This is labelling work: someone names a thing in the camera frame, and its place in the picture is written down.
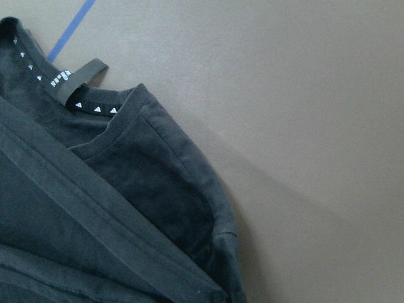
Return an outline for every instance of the clothing tag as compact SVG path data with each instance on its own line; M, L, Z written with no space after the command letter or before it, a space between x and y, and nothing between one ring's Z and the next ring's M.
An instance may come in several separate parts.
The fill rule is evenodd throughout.
M104 62L100 59L93 59L75 73L62 71L53 80L50 81L48 91L52 91L52 95L63 105L70 95L84 82L92 79L96 74L107 68Z

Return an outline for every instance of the neckline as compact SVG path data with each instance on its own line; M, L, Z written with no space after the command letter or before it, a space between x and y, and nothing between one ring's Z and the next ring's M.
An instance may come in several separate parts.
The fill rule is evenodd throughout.
M51 80L55 77L55 75L59 75L64 71L59 70L55 67L45 56L42 50L40 49L38 43L32 38L32 36L23 28L22 22L15 17L6 17L0 21L0 32L4 33L2 29L5 27L6 36L13 40L15 46L19 44L20 47L24 48L24 56L27 62L32 62L35 69L40 71L40 79L38 79L38 83L40 83L44 88L45 85L49 85ZM68 150L75 153L82 160L89 159L90 157L100 153L102 150L106 149L108 146L113 144L113 142L120 137L120 135L125 131L125 129L130 125L130 122L138 115L143 104L153 95L147 90L146 86L143 83L138 84L132 88L126 90L106 90L102 88L88 86L87 84L83 84L79 87L74 94L80 92L88 92L88 93L97 93L98 95L108 95L110 93L117 93L121 95L125 95L123 99L119 103L105 103L99 102L98 104L103 107L103 104L109 105L109 107L115 107L117 112L115 114L102 114L99 112L91 113L89 111L85 111L86 114L91 117L91 115L95 116L109 116L110 120L107 123L107 127L92 140L81 143L79 145L73 145L67 147ZM58 101L49 94L55 103ZM69 109L67 106L65 107L66 113L69 110L80 110L72 107Z

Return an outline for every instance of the t-shirt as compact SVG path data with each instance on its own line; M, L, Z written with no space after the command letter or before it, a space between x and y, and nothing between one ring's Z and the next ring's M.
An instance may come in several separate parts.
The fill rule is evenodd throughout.
M144 84L80 85L0 21L0 302L242 303L218 177Z

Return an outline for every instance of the floor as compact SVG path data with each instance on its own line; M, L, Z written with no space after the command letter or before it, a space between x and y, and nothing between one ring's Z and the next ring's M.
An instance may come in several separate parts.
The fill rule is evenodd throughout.
M85 0L2 0L48 54ZM249 302L404 302L403 1L101 1L54 64L144 83L232 202Z

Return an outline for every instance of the blue line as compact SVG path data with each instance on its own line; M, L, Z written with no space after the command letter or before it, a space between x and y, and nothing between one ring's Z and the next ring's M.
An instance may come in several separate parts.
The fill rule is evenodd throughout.
M83 20L84 16L94 4L94 2L95 0L86 0L80 10L77 12L76 16L74 16L73 20L71 20L67 29L64 31L59 40L56 42L53 49L50 51L47 57L50 62L53 62L53 60L60 53L66 42L70 39L70 36L73 34L80 22Z

